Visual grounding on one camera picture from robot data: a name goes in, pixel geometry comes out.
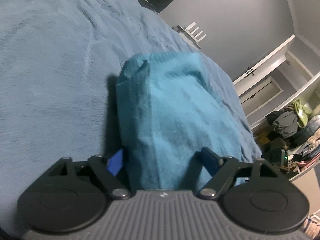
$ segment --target teal fabric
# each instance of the teal fabric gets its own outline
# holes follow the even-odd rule
[[[241,160],[240,133],[197,53],[138,54],[116,85],[130,186],[198,190],[211,178],[196,158],[207,146]]]

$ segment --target green cloth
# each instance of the green cloth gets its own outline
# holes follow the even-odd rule
[[[312,111],[308,107],[303,106],[299,99],[293,101],[292,106],[293,106],[294,112],[298,116],[298,126],[300,128],[305,128],[305,126],[308,123],[309,116],[312,115]]]

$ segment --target white door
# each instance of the white door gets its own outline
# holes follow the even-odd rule
[[[281,88],[269,77],[240,98],[241,106],[248,117],[270,102],[282,92]]]

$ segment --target black circular disc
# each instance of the black circular disc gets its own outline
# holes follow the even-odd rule
[[[263,182],[259,186],[250,186],[248,182],[231,188],[224,195],[222,206],[234,222],[262,233],[295,230],[309,210],[308,200],[293,185],[264,187]]]
[[[79,179],[51,179],[26,190],[18,200],[20,216],[32,228],[67,233],[93,223],[106,206],[104,194]]]

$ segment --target bed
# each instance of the bed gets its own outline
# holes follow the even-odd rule
[[[241,134],[260,157],[233,84],[137,0],[0,0],[0,226],[19,236],[19,195],[62,156],[121,146],[115,83],[137,53],[197,52]]]

